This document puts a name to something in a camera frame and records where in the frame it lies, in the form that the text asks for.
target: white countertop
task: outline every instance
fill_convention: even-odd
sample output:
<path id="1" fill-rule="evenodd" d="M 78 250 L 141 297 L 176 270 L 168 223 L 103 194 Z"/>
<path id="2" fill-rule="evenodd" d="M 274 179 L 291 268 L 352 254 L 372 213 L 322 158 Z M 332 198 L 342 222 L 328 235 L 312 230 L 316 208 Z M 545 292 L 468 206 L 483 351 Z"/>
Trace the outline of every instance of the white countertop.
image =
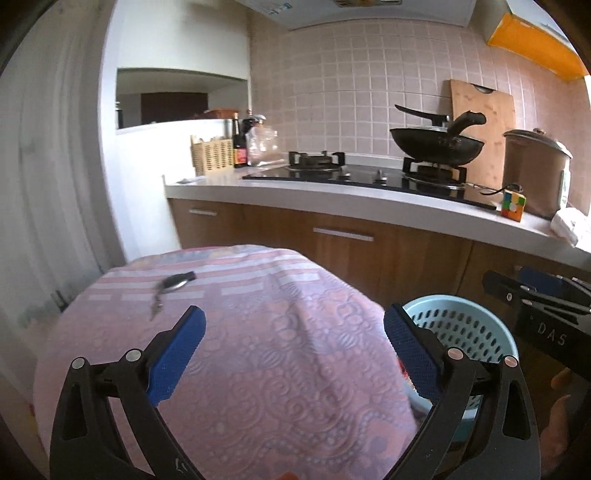
<path id="1" fill-rule="evenodd" d="M 265 167 L 276 168 L 282 164 Z M 446 233 L 591 271 L 591 253 L 550 231 L 548 220 L 525 213 L 520 223 L 499 212 L 412 193 L 298 181 L 242 180 L 263 168 L 242 168 L 165 187 L 168 198 L 243 203 L 326 213 Z"/>

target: pink tablecloth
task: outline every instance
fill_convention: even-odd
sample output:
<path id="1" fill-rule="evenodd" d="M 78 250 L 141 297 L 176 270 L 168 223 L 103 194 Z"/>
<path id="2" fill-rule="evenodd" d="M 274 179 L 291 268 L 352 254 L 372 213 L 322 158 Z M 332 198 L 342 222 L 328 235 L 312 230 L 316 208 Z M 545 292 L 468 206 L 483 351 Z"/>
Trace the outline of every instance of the pink tablecloth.
<path id="1" fill-rule="evenodd" d="M 189 270 L 197 280 L 166 295 L 150 322 L 156 282 Z M 144 258 L 76 299 L 35 376 L 46 448 L 72 359 L 109 362 L 145 348 L 191 304 L 205 311 L 207 331 L 159 410 L 208 480 L 285 471 L 301 480 L 377 480 L 414 437 L 382 308 L 296 252 L 245 246 Z M 113 410 L 134 464 L 148 470 L 121 405 Z"/>

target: stove knob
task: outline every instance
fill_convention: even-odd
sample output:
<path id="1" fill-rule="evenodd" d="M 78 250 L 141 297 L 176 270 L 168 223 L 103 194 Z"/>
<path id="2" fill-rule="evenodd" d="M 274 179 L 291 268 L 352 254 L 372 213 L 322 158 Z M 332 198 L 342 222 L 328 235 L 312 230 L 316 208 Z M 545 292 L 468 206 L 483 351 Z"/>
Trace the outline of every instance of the stove knob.
<path id="1" fill-rule="evenodd" d="M 374 183 L 386 183 L 388 179 L 382 173 L 381 168 L 378 168 L 378 171 L 375 173 Z"/>
<path id="2" fill-rule="evenodd" d="M 339 171 L 339 180 L 349 180 L 350 178 L 349 169 L 346 166 L 342 166 Z"/>

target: white cloth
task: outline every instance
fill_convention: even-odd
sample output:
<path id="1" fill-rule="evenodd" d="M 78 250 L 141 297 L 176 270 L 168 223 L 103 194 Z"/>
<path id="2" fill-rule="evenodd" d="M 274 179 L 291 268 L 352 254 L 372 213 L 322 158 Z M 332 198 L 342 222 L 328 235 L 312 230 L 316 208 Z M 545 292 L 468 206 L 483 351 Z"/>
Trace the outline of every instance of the white cloth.
<path id="1" fill-rule="evenodd" d="M 591 221 L 574 207 L 563 208 L 556 212 L 550 228 L 558 236 L 568 240 L 573 247 L 580 242 L 591 241 Z"/>

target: rubik's cube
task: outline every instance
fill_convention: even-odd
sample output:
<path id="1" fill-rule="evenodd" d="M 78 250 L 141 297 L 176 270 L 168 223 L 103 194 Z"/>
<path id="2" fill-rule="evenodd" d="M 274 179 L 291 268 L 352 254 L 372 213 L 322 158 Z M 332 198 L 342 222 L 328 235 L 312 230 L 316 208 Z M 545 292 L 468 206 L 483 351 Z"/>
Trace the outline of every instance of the rubik's cube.
<path id="1" fill-rule="evenodd" d="M 521 193 L 505 190 L 503 192 L 503 203 L 501 203 L 501 215 L 516 222 L 521 221 L 523 209 L 525 208 L 525 196 Z"/>

